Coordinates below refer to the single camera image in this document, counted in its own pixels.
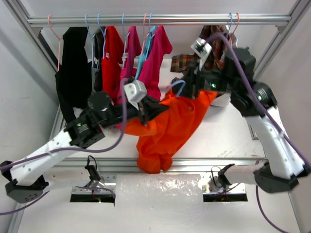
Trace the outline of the orange t shirt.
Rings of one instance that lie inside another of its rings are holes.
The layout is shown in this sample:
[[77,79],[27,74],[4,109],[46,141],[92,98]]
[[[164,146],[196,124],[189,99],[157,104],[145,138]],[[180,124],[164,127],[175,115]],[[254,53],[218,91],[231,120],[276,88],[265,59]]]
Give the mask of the orange t shirt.
[[137,166],[156,174],[167,171],[173,156],[200,126],[205,114],[217,97],[216,92],[200,91],[198,98],[178,97],[169,91],[161,103],[169,109],[142,126],[139,119],[129,121],[125,133],[138,136]]

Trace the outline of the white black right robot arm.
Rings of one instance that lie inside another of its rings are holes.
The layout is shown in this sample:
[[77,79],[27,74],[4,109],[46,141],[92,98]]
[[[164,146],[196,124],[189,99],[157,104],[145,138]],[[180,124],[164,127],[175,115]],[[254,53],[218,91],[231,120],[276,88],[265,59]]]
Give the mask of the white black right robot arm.
[[198,98],[200,91],[230,94],[230,102],[246,120],[260,141],[267,160],[254,166],[229,164],[218,171],[214,185],[226,189],[234,183],[254,184],[267,193],[289,192],[298,186],[298,179],[311,172],[286,140],[277,100],[271,88],[253,80],[255,57],[248,49],[234,48],[225,53],[222,70],[199,67],[191,59],[186,85],[181,95]]

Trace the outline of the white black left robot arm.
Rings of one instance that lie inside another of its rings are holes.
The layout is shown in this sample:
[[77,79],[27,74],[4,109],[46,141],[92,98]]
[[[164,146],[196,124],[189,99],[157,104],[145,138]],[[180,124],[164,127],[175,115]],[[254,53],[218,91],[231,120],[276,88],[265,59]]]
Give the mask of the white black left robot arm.
[[8,183],[6,195],[18,203],[36,200],[45,193],[63,187],[96,187],[101,177],[95,165],[86,164],[77,170],[54,171],[53,167],[75,152],[101,153],[108,149],[92,150],[90,146],[104,138],[103,130],[132,119],[147,123],[168,110],[168,106],[144,96],[140,105],[128,102],[113,105],[105,92],[97,92],[88,99],[86,109],[68,123],[53,139],[25,158],[0,165]]

